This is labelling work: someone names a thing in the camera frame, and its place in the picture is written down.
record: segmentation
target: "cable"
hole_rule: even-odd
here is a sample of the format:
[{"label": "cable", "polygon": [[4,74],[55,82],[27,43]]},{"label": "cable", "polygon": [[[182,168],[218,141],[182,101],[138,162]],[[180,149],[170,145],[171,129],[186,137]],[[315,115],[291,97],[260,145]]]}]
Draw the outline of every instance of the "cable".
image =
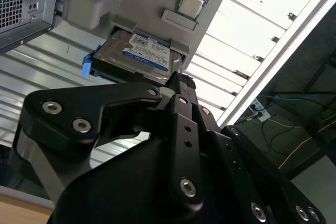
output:
[{"label": "cable", "polygon": [[[320,103],[320,102],[317,102],[317,101],[314,101],[314,100],[310,100],[310,99],[307,99],[307,98],[301,98],[301,100],[305,100],[305,101],[313,102],[313,103],[316,103],[316,104],[321,105],[321,106],[323,106],[323,107],[326,107],[326,105],[323,104],[323,103]],[[336,109],[333,109],[333,108],[331,108],[331,107],[328,107],[328,109],[329,109],[329,110],[336,111]]]},{"label": "cable", "polygon": [[245,117],[245,118],[239,118],[239,119],[240,119],[240,120],[250,119],[250,118],[254,118],[254,117],[256,117],[256,116],[258,116],[258,113],[254,113],[253,115],[247,116],[247,117]]},{"label": "cable", "polygon": [[267,97],[267,98],[274,98],[275,100],[284,100],[284,101],[300,101],[300,100],[305,100],[306,98],[309,97],[315,97],[317,96],[316,94],[311,94],[303,98],[286,98],[286,97],[279,97],[277,95],[268,95],[268,94],[260,94],[258,95],[259,97]]},{"label": "cable", "polygon": [[282,124],[282,123],[280,123],[280,122],[278,122],[278,121],[275,121],[275,120],[273,120],[273,119],[268,119],[270,122],[274,122],[274,123],[276,123],[276,124],[279,124],[279,125],[281,125],[281,126],[283,126],[283,127],[286,127],[286,128],[292,128],[293,127],[293,125],[285,125],[285,124]]},{"label": "cable", "polygon": [[265,132],[264,132],[264,125],[265,125],[265,123],[266,123],[268,120],[269,120],[269,119],[263,121],[263,123],[261,124],[261,133],[262,133],[262,137],[264,138],[265,143],[266,143],[266,145],[267,145],[267,151],[263,152],[264,154],[267,154],[267,153],[270,152],[269,144],[268,144],[268,142],[267,142],[267,138],[266,138],[266,135],[265,135]]},{"label": "cable", "polygon": [[245,123],[245,122],[251,121],[252,119],[258,118],[258,115],[259,113],[254,113],[253,115],[247,116],[245,118],[239,118],[239,120],[241,121],[235,123],[235,125],[239,125],[241,123]]},{"label": "cable", "polygon": [[[330,127],[330,125],[331,124],[334,124],[334,123],[336,123],[336,120],[335,121],[333,121],[332,123],[330,123],[330,124],[328,124],[327,126],[325,126],[325,127],[323,127],[323,128],[321,128],[319,131],[318,131],[318,133],[320,133],[321,131],[323,131],[323,130],[325,130],[326,128],[328,128],[328,127]],[[288,161],[288,159],[303,145],[303,144],[305,144],[306,142],[308,142],[309,140],[311,140],[312,139],[312,137],[309,137],[309,138],[307,138],[307,139],[305,139],[305,140],[303,140],[287,157],[286,157],[286,159],[283,161],[283,163],[278,167],[278,169],[281,169],[283,166],[284,166],[284,164]]]},{"label": "cable", "polygon": [[274,141],[277,137],[279,137],[279,136],[281,136],[281,135],[283,135],[283,134],[285,134],[285,133],[287,133],[287,132],[293,130],[294,128],[295,128],[295,125],[293,125],[290,129],[287,129],[287,130],[285,130],[285,131],[283,131],[283,132],[280,132],[280,133],[278,133],[277,135],[275,135],[274,137],[272,137],[272,139],[269,141],[269,147],[270,147],[270,149],[271,149],[273,152],[275,152],[275,153],[277,153],[277,154],[279,154],[279,155],[282,155],[282,156],[285,156],[285,157],[286,157],[287,154],[275,150],[275,149],[272,147],[272,143],[273,143],[273,141]]}]

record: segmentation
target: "corrugated metal wall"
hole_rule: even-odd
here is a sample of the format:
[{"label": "corrugated metal wall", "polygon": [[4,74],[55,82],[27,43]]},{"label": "corrugated metal wall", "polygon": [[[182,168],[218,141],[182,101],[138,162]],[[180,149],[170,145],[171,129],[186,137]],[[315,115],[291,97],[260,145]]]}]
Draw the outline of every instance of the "corrugated metal wall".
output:
[{"label": "corrugated metal wall", "polygon": [[[70,88],[110,84],[95,77],[81,76],[83,57],[104,40],[85,33],[66,22],[0,56],[0,144],[11,147],[24,98],[41,89]],[[117,140],[94,149],[92,166],[122,153],[148,138]]]}]

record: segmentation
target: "power strip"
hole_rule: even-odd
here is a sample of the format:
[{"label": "power strip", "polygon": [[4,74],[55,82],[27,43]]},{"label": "power strip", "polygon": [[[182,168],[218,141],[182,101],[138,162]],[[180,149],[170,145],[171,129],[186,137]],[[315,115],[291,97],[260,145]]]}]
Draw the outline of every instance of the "power strip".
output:
[{"label": "power strip", "polygon": [[267,119],[271,118],[271,115],[267,112],[265,107],[257,100],[254,99],[251,105],[249,106],[250,110],[255,113],[261,113],[262,116],[258,117],[261,122],[266,121]]}]

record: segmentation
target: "blue hard drive label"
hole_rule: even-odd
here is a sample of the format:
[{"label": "blue hard drive label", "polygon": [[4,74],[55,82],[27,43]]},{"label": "blue hard drive label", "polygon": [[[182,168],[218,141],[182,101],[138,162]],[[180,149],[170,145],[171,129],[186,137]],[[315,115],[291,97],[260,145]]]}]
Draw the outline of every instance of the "blue hard drive label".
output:
[{"label": "blue hard drive label", "polygon": [[130,39],[133,48],[125,48],[122,53],[130,58],[160,69],[169,71],[170,49],[148,36],[133,34]]}]

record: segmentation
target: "black cable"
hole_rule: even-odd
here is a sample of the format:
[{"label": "black cable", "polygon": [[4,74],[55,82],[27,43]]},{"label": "black cable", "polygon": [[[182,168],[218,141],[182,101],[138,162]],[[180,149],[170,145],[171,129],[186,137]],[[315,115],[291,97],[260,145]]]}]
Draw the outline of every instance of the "black cable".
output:
[{"label": "black cable", "polygon": [[274,137],[272,137],[272,139],[269,141],[269,147],[270,147],[270,149],[271,149],[273,152],[275,152],[275,153],[277,153],[277,154],[279,154],[279,155],[285,156],[285,157],[288,156],[288,154],[283,153],[283,152],[280,152],[280,151],[277,151],[276,149],[274,149],[273,146],[272,146],[272,143],[273,143],[273,141],[274,141],[277,137],[279,137],[279,136],[281,136],[281,135],[283,135],[283,134],[285,134],[285,133],[291,131],[292,129],[295,128],[295,126],[296,126],[296,125],[293,125],[292,128],[289,128],[289,129],[287,129],[287,130],[285,130],[285,131],[283,131],[283,132],[280,132],[280,133],[276,134]]},{"label": "black cable", "polygon": [[265,141],[265,143],[266,143],[266,145],[267,145],[267,151],[262,152],[262,153],[264,153],[264,154],[267,154],[267,153],[270,152],[269,144],[268,144],[268,142],[267,142],[267,138],[266,138],[266,135],[265,135],[265,132],[264,132],[264,126],[265,126],[265,123],[266,123],[267,121],[268,121],[268,119],[265,120],[265,121],[263,121],[263,123],[261,124],[261,133],[262,133],[262,137],[264,138],[264,141]]},{"label": "black cable", "polygon": [[21,186],[21,184],[22,184],[22,182],[23,182],[23,180],[24,180],[24,178],[22,178],[22,179],[20,180],[20,182],[19,182],[13,189],[14,189],[14,190],[19,189],[20,186]]},{"label": "black cable", "polygon": [[239,124],[241,124],[241,123],[249,122],[249,121],[251,121],[252,119],[255,119],[255,118],[258,118],[258,114],[254,115],[254,116],[252,115],[251,117],[249,117],[249,118],[247,118],[247,119],[243,119],[243,120],[241,120],[241,121],[235,123],[234,125],[239,125]]}]

